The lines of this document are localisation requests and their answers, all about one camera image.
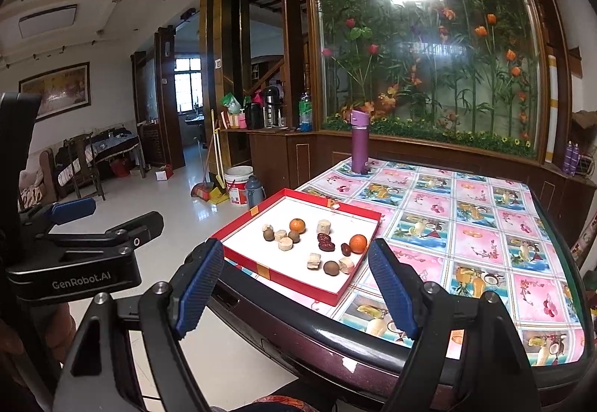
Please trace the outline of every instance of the purple bottle cap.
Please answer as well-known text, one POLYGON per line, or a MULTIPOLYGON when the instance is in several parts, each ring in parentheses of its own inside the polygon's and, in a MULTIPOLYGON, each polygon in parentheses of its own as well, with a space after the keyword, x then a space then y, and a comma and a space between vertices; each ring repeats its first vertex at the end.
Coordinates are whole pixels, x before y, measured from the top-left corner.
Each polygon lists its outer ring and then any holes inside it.
POLYGON ((350 112, 350 125, 365 127, 369 125, 369 114, 361 112, 360 110, 353 110, 350 112))

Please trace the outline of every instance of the window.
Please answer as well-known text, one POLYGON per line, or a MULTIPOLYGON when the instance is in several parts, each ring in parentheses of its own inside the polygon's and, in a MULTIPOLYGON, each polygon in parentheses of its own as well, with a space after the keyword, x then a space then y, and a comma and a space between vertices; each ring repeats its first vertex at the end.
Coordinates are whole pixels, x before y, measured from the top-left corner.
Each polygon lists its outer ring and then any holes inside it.
POLYGON ((195 106, 201 107, 201 58, 177 58, 174 71, 178 113, 194 110, 195 106))

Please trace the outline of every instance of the fruit print tablecloth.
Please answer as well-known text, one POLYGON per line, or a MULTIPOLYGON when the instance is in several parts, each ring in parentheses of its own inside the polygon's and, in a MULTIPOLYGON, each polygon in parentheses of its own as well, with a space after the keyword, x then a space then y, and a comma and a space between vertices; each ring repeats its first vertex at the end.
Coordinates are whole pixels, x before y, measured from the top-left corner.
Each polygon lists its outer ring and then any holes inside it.
MULTIPOLYGON (((480 175, 369 160, 368 175, 342 161, 298 188, 374 209, 383 237, 423 281, 479 297, 495 291, 515 323, 533 366, 577 361, 584 331, 549 232, 528 187, 480 175)), ((395 327, 367 263, 337 306, 331 307, 252 275, 331 319, 394 341, 412 342, 395 327)), ((447 356, 459 358, 462 331, 453 331, 447 356)))

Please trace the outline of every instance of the person's hand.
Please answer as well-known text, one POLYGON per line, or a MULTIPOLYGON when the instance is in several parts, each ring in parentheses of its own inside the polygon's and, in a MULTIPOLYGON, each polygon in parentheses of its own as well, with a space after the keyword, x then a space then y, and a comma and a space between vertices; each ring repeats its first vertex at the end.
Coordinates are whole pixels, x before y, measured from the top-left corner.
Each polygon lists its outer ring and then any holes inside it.
MULTIPOLYGON (((75 333, 76 325, 71 316, 71 308, 67 303, 59 305, 46 330, 46 344, 56 360, 64 363, 75 333)), ((24 352, 19 335, 0 319, 0 366, 21 384, 23 381, 8 355, 20 355, 24 352)))

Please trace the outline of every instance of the purple water bottle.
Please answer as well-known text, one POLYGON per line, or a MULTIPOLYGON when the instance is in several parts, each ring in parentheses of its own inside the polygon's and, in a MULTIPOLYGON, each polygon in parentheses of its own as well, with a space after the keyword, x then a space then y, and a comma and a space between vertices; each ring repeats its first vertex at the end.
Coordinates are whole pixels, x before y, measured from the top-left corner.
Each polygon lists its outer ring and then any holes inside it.
POLYGON ((578 167, 578 162, 580 161, 580 150, 578 149, 578 144, 575 144, 572 148, 572 161, 570 162, 570 173, 572 176, 576 174, 576 168, 578 167))
POLYGON ((350 113, 352 126, 352 172, 367 174, 369 171, 369 115, 358 110, 350 113))
POLYGON ((562 171, 566 174, 570 173, 570 165, 572 163, 572 141, 568 141, 566 145, 566 152, 563 155, 562 171))

